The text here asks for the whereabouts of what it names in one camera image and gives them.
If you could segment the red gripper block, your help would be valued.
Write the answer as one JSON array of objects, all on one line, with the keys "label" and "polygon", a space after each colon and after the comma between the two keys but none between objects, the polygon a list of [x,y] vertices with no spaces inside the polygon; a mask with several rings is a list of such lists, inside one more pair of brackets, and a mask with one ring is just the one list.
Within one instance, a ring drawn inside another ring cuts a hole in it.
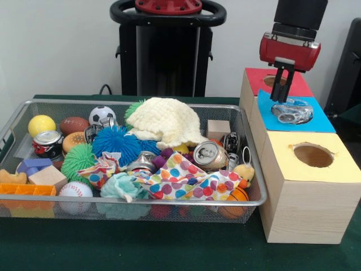
[{"label": "red gripper block", "polygon": [[[277,68],[271,99],[274,102],[287,101],[294,69],[306,72],[313,68],[321,51],[321,43],[298,40],[272,33],[265,33],[261,39],[259,57]],[[286,83],[281,84],[283,71],[287,70]]]}]

